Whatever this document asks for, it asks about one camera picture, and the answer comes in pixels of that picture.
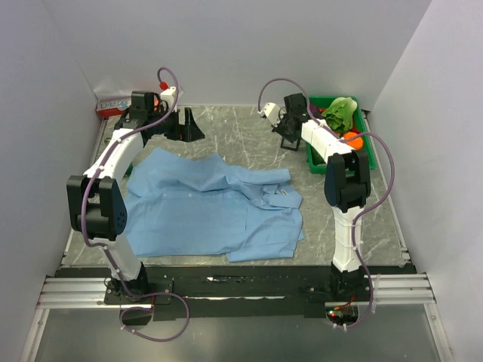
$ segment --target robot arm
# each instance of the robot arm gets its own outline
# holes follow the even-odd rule
[[[71,176],[67,182],[71,225],[74,230],[81,231],[82,197],[86,186],[96,170],[100,168],[107,150],[117,144],[112,150],[108,162],[100,168],[101,172],[91,189],[86,210],[86,229],[88,237],[93,240],[94,245],[99,244],[104,250],[109,250],[110,256],[115,261],[117,270],[108,260],[112,277],[118,280],[120,269],[130,288],[141,292],[144,292],[146,288],[145,271],[123,232],[128,214],[118,185],[131,162],[153,135],[164,134],[170,140],[184,142],[204,139],[205,135],[196,125],[191,109],[185,108],[183,123],[180,122],[180,114],[175,109],[163,123],[134,133],[125,139],[122,137],[132,130],[154,123],[164,116],[174,103],[175,92],[175,87],[168,88],[161,93],[160,97],[151,92],[133,92],[131,107],[125,110],[116,123],[112,139],[106,150],[92,167],[84,172],[84,175]],[[159,101],[157,108],[154,106],[155,97]],[[162,103],[166,103],[168,106],[164,108]],[[92,199],[95,195],[99,196],[99,201]]]
[[[274,103],[267,103],[260,115],[270,121],[273,132],[290,142],[305,140],[326,160],[325,197],[335,218],[333,265],[341,273],[356,271],[361,263],[352,245],[351,231],[354,218],[364,210],[366,199],[371,194],[368,154],[340,142],[324,119],[319,119],[319,123],[312,120],[307,115],[303,94],[287,96],[284,101],[283,115]],[[354,174],[347,176],[347,170]],[[355,243],[360,248],[361,221],[355,226]]]

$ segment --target small box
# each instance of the small box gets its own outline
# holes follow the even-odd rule
[[[97,114],[102,118],[121,115],[131,105],[131,98],[121,100],[108,100],[97,104]]]

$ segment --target orange ball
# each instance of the orange ball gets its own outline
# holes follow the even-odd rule
[[[356,132],[347,132],[346,134],[344,134],[344,139],[348,140],[349,138],[353,138],[355,136],[357,136]],[[347,144],[354,149],[361,149],[362,147],[364,147],[364,140],[362,139],[362,137],[359,137],[353,141],[348,142]]]

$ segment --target gray marble surface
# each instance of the gray marble surface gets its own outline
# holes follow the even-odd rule
[[[153,137],[134,160],[139,164],[155,147],[161,147],[190,159],[200,159],[217,152],[227,164],[250,169],[288,168],[291,185],[303,196],[300,210],[306,238],[299,241],[293,258],[257,260],[230,264],[243,265],[330,265],[335,249],[334,215],[324,197],[325,176],[309,172],[306,145],[298,152],[280,149],[280,136],[270,132],[269,122],[260,118],[251,106],[193,106],[196,123],[206,138],[194,143]],[[105,149],[104,140],[112,135],[117,118],[111,118],[103,134],[98,155]],[[121,184],[126,193],[125,178]],[[378,169],[371,171],[371,196],[375,203],[385,188]],[[362,220],[362,255],[369,265],[402,265],[400,243],[388,203],[384,203]],[[224,265],[225,255],[219,256],[161,256],[142,258],[147,265]],[[65,266],[104,265],[103,254],[97,248],[87,248],[79,232],[74,232]]]

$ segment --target gray floor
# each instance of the gray floor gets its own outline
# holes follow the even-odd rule
[[[423,305],[378,306],[347,333],[300,316],[197,318],[168,343],[120,331],[118,313],[51,310],[35,361],[439,361]],[[182,325],[150,322],[143,332],[168,337]]]
[[[206,139],[182,143],[153,137],[136,157],[141,162],[155,147],[190,159],[200,159],[217,152],[228,164],[251,169],[288,168],[291,185],[304,197],[301,205],[303,231],[306,238],[299,241],[295,255],[290,259],[257,260],[233,264],[245,265],[330,265],[334,255],[334,215],[324,197],[325,177],[312,175],[306,162],[306,145],[298,152],[280,149],[280,136],[270,132],[269,122],[250,106],[193,106],[197,124]],[[103,140],[110,137],[116,118],[109,120]],[[104,150],[101,142],[99,154]],[[121,189],[125,194],[125,177]],[[372,193],[368,204],[373,204],[385,191],[378,169],[371,171]],[[386,202],[364,216],[362,225],[362,255],[370,265],[402,265],[400,243],[389,204]],[[228,261],[221,256],[162,256],[142,258],[147,265],[223,265]],[[69,244],[65,266],[104,265],[103,255],[97,249],[84,245],[80,233],[75,232]]]

